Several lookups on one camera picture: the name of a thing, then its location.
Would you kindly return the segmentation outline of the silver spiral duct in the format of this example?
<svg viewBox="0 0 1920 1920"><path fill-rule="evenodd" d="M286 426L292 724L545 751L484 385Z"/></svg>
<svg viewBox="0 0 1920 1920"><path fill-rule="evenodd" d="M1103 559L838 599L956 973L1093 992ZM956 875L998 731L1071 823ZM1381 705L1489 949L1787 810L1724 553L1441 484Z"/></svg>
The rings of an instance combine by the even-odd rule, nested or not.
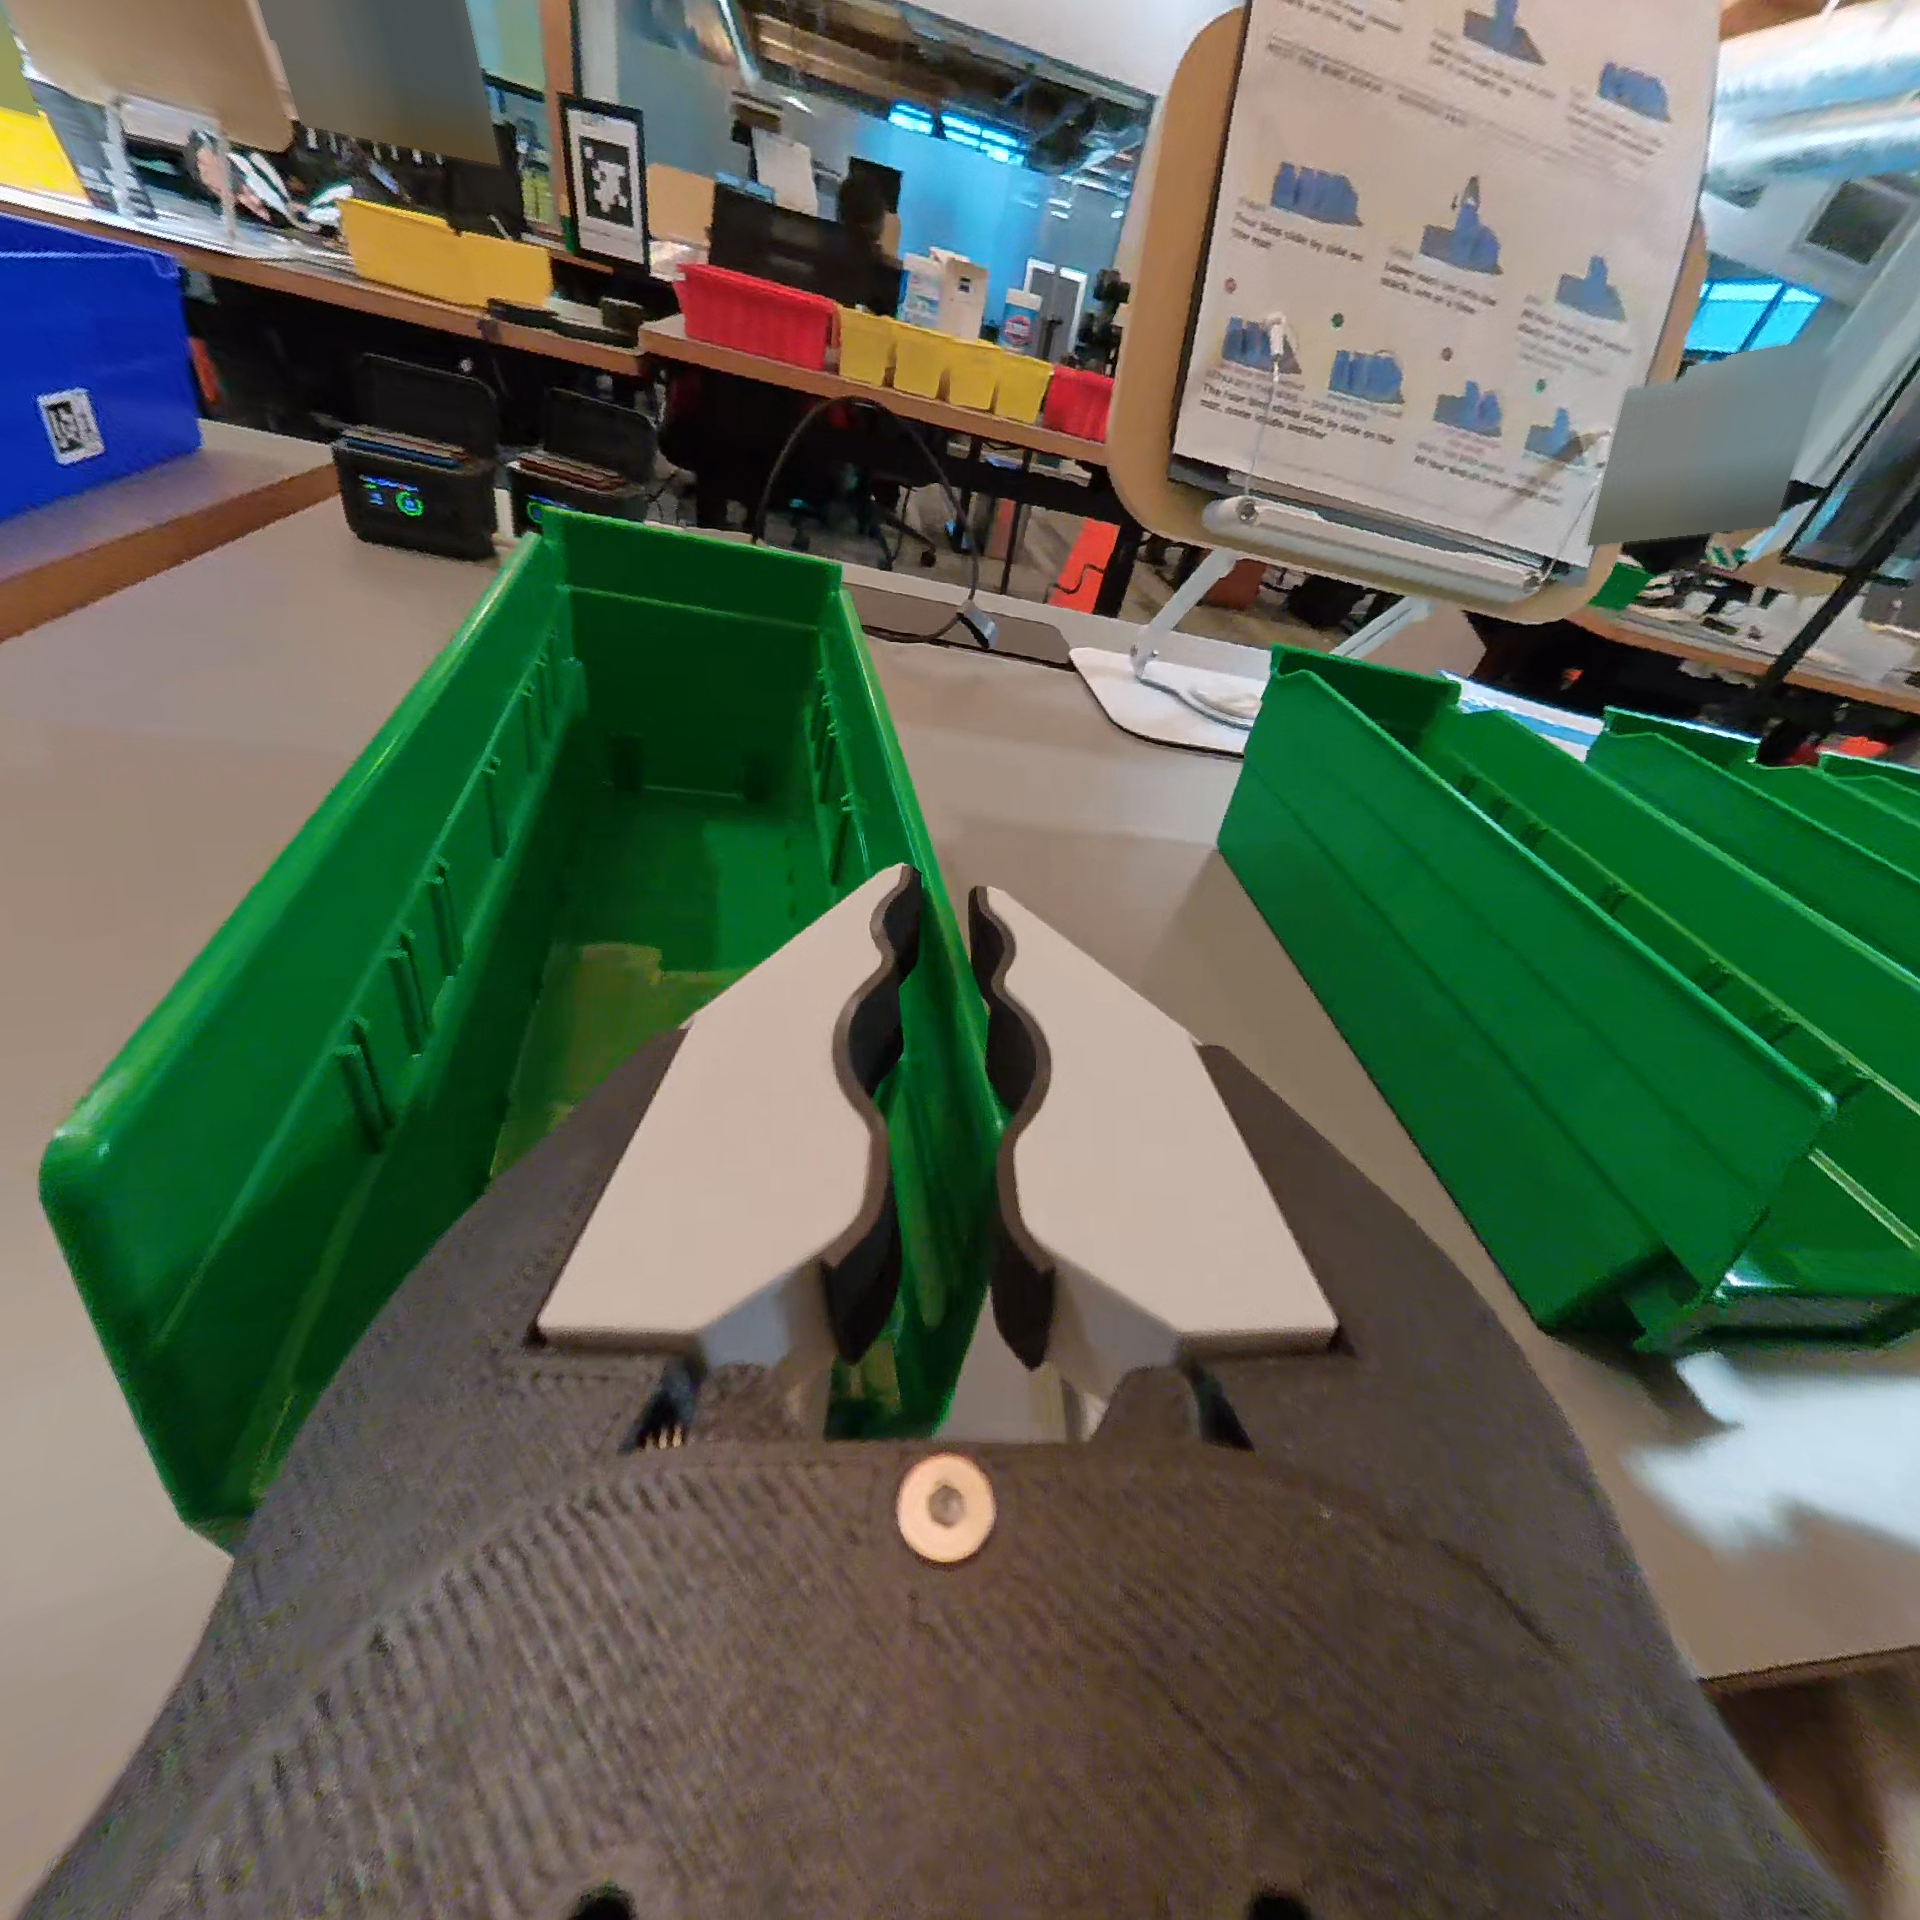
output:
<svg viewBox="0 0 1920 1920"><path fill-rule="evenodd" d="M1917 169L1917 12L1851 9L1724 46L1707 179Z"/></svg>

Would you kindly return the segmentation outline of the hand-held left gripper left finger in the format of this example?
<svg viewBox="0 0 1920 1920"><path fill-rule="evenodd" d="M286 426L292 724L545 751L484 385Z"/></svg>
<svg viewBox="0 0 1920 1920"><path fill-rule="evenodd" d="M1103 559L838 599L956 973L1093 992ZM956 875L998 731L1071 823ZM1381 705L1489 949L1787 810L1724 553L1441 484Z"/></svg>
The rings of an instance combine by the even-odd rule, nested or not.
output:
<svg viewBox="0 0 1920 1920"><path fill-rule="evenodd" d="M893 1315L888 1119L923 882L881 867L684 1020L539 1309L556 1349L858 1362Z"/></svg>

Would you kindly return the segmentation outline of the blue plastic bin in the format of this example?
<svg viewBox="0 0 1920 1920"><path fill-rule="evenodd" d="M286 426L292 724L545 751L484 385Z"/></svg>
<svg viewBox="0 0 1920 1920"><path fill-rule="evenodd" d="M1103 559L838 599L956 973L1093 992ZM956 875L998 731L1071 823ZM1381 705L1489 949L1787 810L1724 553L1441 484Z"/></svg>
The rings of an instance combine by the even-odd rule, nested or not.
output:
<svg viewBox="0 0 1920 1920"><path fill-rule="evenodd" d="M179 263L3 215L3 518L199 449Z"/></svg>

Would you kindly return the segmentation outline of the computer monitor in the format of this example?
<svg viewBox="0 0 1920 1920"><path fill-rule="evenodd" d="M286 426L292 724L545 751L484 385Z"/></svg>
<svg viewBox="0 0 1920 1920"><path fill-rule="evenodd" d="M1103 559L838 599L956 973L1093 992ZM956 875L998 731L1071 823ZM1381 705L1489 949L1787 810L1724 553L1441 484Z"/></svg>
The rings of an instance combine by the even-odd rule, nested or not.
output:
<svg viewBox="0 0 1920 1920"><path fill-rule="evenodd" d="M1811 495L1780 561L1832 575L1851 569L1917 481L1914 344L1870 356L1829 339L1791 481Z"/></svg>

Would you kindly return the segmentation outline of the instruction sheet on stand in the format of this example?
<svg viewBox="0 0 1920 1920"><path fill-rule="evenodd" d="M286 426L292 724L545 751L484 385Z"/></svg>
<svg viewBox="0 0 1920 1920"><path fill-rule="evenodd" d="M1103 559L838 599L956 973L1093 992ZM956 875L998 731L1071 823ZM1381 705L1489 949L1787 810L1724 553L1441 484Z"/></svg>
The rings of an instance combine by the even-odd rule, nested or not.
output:
<svg viewBox="0 0 1920 1920"><path fill-rule="evenodd" d="M1324 507L1299 495L1258 491L1252 481L1208 484L1203 474L1174 470L1171 430L1188 363L1195 271L1205 261L1214 189L1228 137L1228 114L1239 70L1245 9L1214 19L1178 63L1156 110L1133 205L1142 213L1140 261L1123 318L1117 385L1109 412L1109 475L1126 512L1144 532L1198 546L1203 561L1163 612L1142 624L1129 651L1071 650L1071 673L1103 714L1136 739L1203 753L1239 756L1262 704L1265 665L1205 668L1177 664L1166 644L1190 606L1255 559L1312 579L1343 580L1385 595L1390 606L1360 644L1381 641L1394 624L1429 610L1490 612L1507 622L1554 622L1585 606L1608 579L1618 541L1602 541L1600 501L1590 518L1585 565L1549 565L1510 549L1441 539L1377 515ZM1648 379L1665 383L1693 321L1703 271L1703 243L1693 236L1666 308L1666 325ZM1618 423L1608 446L1615 460Z"/></svg>

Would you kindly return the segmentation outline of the yellow plastic bin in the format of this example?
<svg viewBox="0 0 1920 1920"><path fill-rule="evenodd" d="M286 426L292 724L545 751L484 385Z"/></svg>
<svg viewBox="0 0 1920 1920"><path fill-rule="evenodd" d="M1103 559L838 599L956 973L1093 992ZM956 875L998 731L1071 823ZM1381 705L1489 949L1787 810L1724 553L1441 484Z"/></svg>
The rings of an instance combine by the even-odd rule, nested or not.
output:
<svg viewBox="0 0 1920 1920"><path fill-rule="evenodd" d="M492 300L545 305L552 298L549 254L528 241L468 233L359 195L339 205L339 233L356 278L406 294L474 312Z"/></svg>
<svg viewBox="0 0 1920 1920"><path fill-rule="evenodd" d="M62 200L87 205L87 189L79 181L62 142L43 110L0 108L3 124L3 189L40 192Z"/></svg>

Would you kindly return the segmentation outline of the long wooden workbench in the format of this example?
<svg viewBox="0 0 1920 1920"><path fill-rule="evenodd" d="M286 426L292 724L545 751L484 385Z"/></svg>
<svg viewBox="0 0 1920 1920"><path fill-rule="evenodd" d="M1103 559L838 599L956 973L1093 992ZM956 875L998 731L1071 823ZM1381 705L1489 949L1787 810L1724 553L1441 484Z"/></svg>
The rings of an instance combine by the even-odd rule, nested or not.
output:
<svg viewBox="0 0 1920 1920"><path fill-rule="evenodd" d="M1105 467L1117 446L1105 440L1071 436L1042 423L1005 420L998 414L959 407L942 396L915 396L895 388L851 383L834 369L801 369L760 354L735 352L718 344L686 338L684 318L642 322L632 349L589 344L563 332L509 322L479 308L428 300L379 280L364 280L332 266L315 266L292 253L264 253L257 247L230 247L218 224L200 217L163 217L159 224L111 217L84 200L65 200L27 189L3 189L3 210L16 217L68 226L96 237L116 237L172 254L186 268L211 280L234 280L252 290L286 294L295 300L356 312L389 322L428 328L434 335L471 344L529 352L545 359L637 376L648 363L695 366L729 376L749 376L791 393L874 403L902 420L915 420L988 446L1010 446L1042 456L1078 463L1079 467Z"/></svg>

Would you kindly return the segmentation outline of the black and white tag sign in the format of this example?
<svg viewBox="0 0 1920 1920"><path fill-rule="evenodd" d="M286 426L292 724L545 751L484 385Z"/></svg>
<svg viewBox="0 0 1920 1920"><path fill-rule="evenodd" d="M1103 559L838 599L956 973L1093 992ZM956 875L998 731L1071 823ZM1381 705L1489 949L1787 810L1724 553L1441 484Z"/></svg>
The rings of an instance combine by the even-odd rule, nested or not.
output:
<svg viewBox="0 0 1920 1920"><path fill-rule="evenodd" d="M559 97L572 253L613 271L651 271L642 114L630 105Z"/></svg>

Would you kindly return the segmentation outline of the grey desk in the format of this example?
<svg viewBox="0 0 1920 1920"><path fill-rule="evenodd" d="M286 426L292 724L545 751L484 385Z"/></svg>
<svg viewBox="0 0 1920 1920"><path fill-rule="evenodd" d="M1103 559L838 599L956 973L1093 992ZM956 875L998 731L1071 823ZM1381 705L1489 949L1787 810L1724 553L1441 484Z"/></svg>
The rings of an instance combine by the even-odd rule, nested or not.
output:
<svg viewBox="0 0 1920 1920"><path fill-rule="evenodd" d="M325 446L204 423L191 453L3 521L3 641L325 500Z"/></svg>
<svg viewBox="0 0 1920 1920"><path fill-rule="evenodd" d="M113 1708L172 1677L218 1557L156 1482L40 1158L486 585L316 505L3 644L3 1583L27 1644L133 1660ZM1917 1644L1914 1345L1665 1369L1543 1336L1214 851L1229 769L1129 739L1061 668L895 644L876 665L952 894L1005 887L1229 1046L1456 1260L1703 1678Z"/></svg>

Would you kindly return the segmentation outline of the black charging case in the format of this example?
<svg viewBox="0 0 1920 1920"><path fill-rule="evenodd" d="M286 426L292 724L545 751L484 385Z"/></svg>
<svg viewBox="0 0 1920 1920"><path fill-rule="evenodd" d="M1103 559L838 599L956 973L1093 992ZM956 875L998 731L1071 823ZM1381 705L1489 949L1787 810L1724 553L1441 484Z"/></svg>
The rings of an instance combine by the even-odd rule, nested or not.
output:
<svg viewBox="0 0 1920 1920"><path fill-rule="evenodd" d="M359 541L492 559L499 407L479 376L364 352L350 372L350 416L328 451Z"/></svg>
<svg viewBox="0 0 1920 1920"><path fill-rule="evenodd" d="M632 403L552 388L542 440L501 467L509 532L539 532L552 509L647 521L657 492L657 423Z"/></svg>

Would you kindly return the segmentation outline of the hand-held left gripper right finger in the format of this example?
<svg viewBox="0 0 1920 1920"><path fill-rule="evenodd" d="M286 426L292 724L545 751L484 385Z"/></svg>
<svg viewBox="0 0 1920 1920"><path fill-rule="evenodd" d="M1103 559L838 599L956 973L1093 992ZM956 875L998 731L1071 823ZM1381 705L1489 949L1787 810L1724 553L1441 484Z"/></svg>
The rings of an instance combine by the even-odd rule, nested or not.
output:
<svg viewBox="0 0 1920 1920"><path fill-rule="evenodd" d="M1082 1435L1140 1369L1324 1357L1339 1314L1221 1092L1239 1061L1005 887L967 943L1001 1108L969 1435Z"/></svg>

